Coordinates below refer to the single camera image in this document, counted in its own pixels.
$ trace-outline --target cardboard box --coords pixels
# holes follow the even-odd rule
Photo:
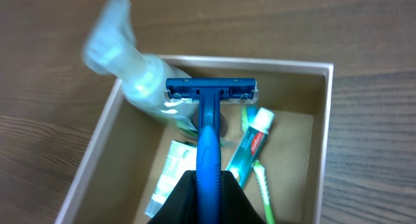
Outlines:
[[[257,104],[275,111],[259,156],[266,167],[270,202],[278,223],[320,223],[330,116],[332,64],[221,58],[161,56],[192,77],[253,77]],[[114,84],[83,160],[55,223],[146,223],[144,214],[172,140],[186,138],[165,127],[123,97]],[[238,105],[222,105],[226,140],[239,142]],[[222,167],[233,146],[222,148]],[[254,174],[244,192],[264,216]]]

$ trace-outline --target toothpaste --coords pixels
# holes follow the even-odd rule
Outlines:
[[[241,188],[246,184],[248,176],[252,171],[253,163],[266,142],[273,118],[273,112],[265,108],[259,109],[253,123],[248,126],[240,145],[226,168],[226,170],[232,172]]]

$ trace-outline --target bottle cap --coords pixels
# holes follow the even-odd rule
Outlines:
[[[270,126],[272,125],[273,118],[274,113],[272,111],[269,111],[265,108],[260,108],[254,118],[252,127],[261,132],[268,132]]]
[[[148,63],[135,47],[130,8],[130,0],[107,1],[84,45],[83,60],[96,73],[136,82]]]

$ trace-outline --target toothbrush handle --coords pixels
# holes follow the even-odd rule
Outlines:
[[[200,90],[198,150],[196,153],[196,192],[198,223],[220,223],[220,92]]]
[[[275,224],[273,210],[270,205],[264,204],[267,224]]]

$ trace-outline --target plastic bottle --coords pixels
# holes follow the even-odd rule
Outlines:
[[[182,121],[181,125],[196,130],[192,129],[190,117],[197,106],[172,105],[164,95],[167,78],[190,76],[170,67],[157,55],[142,55],[136,50],[130,6],[129,0],[107,2],[85,43],[84,63],[96,73],[112,73],[120,78],[126,99],[139,109],[159,119]]]

